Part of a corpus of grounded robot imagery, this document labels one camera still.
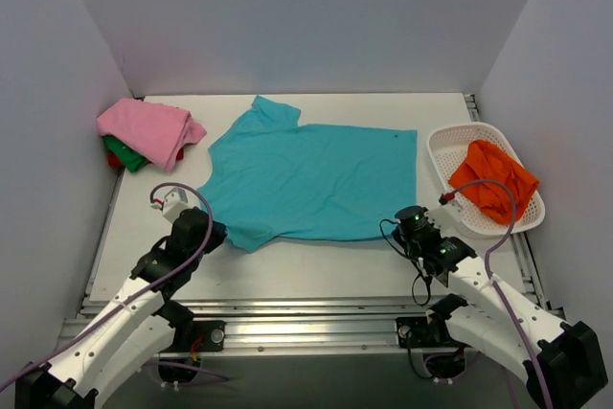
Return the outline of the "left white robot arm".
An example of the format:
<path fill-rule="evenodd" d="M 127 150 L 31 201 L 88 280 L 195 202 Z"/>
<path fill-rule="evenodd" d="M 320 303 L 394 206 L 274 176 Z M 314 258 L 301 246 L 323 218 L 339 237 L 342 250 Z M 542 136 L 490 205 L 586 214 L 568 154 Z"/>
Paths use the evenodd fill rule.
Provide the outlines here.
<path fill-rule="evenodd" d="M 227 236 L 202 210 L 179 213 L 170 234 L 156 241 L 91 323 L 15 381 L 17 408 L 100 408 L 147 361 L 182 351 L 201 338 L 193 313 L 174 301 L 205 254 Z"/>

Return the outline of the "teal t-shirt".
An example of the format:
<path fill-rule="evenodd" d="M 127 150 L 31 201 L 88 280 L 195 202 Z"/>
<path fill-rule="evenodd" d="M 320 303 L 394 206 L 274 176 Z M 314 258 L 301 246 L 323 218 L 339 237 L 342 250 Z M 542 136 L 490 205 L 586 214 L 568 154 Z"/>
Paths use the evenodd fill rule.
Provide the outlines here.
<path fill-rule="evenodd" d="M 365 241 L 417 202 L 418 133 L 299 122 L 298 108 L 257 96 L 209 148 L 199 188 L 236 247 L 275 238 Z"/>

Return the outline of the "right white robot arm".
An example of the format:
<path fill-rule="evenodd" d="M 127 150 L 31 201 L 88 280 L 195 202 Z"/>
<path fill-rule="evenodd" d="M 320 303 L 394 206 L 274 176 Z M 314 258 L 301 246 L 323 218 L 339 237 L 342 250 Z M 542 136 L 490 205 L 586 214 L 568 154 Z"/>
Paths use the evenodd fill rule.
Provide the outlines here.
<path fill-rule="evenodd" d="M 394 221 L 404 254 L 448 291 L 426 310 L 431 341 L 484 354 L 520 379 L 541 408 L 581 408 L 607 386 L 599 338 L 588 325 L 530 301 L 466 242 L 443 236 L 426 208 L 404 208 Z"/>

